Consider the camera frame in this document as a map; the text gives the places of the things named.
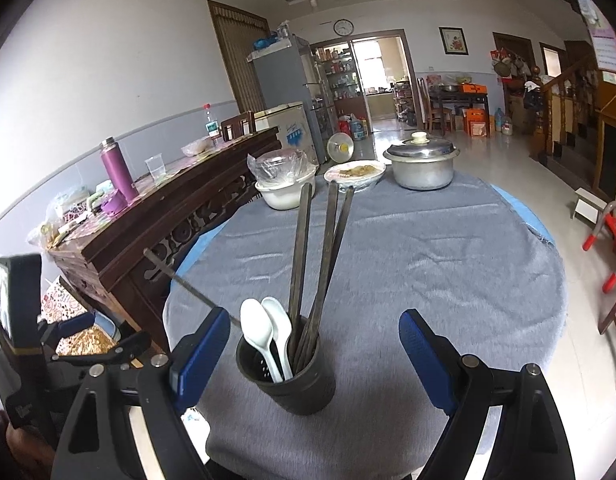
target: red child chair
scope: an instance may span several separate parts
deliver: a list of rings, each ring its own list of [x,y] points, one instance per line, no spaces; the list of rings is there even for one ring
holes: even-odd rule
[[[610,229],[610,232],[614,237],[614,245],[616,247],[616,201],[610,202],[605,208],[603,213],[597,218],[597,224],[595,224],[595,228],[592,231],[592,234],[586,238],[584,245],[582,248],[584,251],[587,251],[592,247],[592,244],[595,243],[597,236],[599,235],[601,228],[607,225]],[[602,290],[607,294],[611,290],[613,290],[616,285],[616,270],[608,277]]]

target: white spoon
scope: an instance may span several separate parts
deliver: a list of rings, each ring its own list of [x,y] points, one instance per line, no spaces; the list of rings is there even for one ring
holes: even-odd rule
[[[284,372],[284,379],[292,379],[293,371],[290,369],[290,362],[288,361],[288,339],[290,339],[290,334],[293,331],[290,318],[281,303],[271,296],[267,296],[261,300],[261,306],[272,322],[272,339],[274,339],[277,345],[277,352],[279,353],[281,369]]]
[[[274,383],[283,381],[279,368],[270,353],[272,322],[259,301],[249,298],[242,303],[240,311],[243,338],[264,357],[270,377]]]

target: framed picture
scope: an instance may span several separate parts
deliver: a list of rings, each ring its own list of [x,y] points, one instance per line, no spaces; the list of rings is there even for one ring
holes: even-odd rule
[[[441,33],[441,41],[444,42],[446,54],[468,56],[468,47],[466,46],[466,38],[464,38],[464,30],[462,28],[439,27],[439,32]]]

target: pot lid knob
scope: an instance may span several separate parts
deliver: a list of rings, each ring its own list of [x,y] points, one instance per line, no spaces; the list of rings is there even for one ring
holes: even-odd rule
[[[426,132],[415,132],[411,135],[413,144],[428,144],[428,134]]]

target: wall clock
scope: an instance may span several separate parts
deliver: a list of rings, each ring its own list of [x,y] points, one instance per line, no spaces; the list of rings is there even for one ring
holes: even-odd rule
[[[332,28],[338,36],[350,36],[355,30],[350,20],[337,20]]]

